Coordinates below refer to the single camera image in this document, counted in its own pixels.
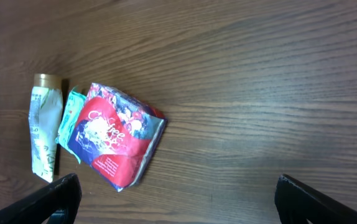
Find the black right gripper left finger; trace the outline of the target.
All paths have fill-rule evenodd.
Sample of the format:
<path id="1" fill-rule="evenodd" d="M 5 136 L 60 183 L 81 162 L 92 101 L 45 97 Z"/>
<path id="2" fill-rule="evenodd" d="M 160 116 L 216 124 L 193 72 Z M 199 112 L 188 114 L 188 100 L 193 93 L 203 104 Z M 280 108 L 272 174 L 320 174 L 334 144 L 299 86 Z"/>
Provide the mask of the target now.
<path id="1" fill-rule="evenodd" d="M 78 176 L 68 174 L 0 210 L 0 224 L 74 223 L 81 196 Z"/>

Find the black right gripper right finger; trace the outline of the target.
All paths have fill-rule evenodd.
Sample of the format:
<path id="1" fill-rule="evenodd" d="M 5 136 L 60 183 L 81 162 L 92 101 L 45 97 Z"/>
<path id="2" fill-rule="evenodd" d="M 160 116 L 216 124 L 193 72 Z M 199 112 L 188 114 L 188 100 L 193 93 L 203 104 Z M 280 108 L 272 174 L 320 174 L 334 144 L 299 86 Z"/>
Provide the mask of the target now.
<path id="1" fill-rule="evenodd" d="M 282 174 L 276 185 L 274 203 L 281 223 L 357 223 L 357 211 Z"/>

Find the red floral pantyliner pack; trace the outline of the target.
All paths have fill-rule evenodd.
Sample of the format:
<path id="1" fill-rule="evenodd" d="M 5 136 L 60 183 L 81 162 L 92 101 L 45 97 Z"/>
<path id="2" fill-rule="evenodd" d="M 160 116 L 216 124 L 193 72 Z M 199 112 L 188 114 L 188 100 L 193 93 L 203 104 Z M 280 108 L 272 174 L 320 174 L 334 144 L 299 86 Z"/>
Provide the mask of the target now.
<path id="1" fill-rule="evenodd" d="M 139 182 L 166 124 L 157 109 L 92 83 L 68 148 L 120 192 Z"/>

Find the green wet wipes pack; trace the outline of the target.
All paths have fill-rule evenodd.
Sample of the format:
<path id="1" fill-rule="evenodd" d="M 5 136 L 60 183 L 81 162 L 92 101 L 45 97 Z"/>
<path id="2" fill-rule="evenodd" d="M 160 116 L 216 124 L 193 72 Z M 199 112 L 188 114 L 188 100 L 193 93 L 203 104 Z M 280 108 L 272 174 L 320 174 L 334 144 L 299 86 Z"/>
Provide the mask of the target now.
<path id="1" fill-rule="evenodd" d="M 68 94 L 65 109 L 62 116 L 62 121 L 58 128 L 57 138 L 55 142 L 65 148 L 70 154 L 73 154 L 78 163 L 81 163 L 80 158 L 69 148 L 68 142 L 75 128 L 76 121 L 81 110 L 84 107 L 86 96 L 78 91 L 75 86 Z"/>

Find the white tube gold cap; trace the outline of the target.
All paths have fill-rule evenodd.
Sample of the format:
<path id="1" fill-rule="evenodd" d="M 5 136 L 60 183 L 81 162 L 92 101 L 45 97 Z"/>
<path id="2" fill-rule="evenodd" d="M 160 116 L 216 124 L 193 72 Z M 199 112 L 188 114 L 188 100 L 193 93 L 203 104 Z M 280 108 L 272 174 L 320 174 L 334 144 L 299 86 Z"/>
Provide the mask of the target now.
<path id="1" fill-rule="evenodd" d="M 58 128 L 63 112 L 62 79 L 36 73 L 28 114 L 32 172 L 48 183 L 53 182 Z"/>

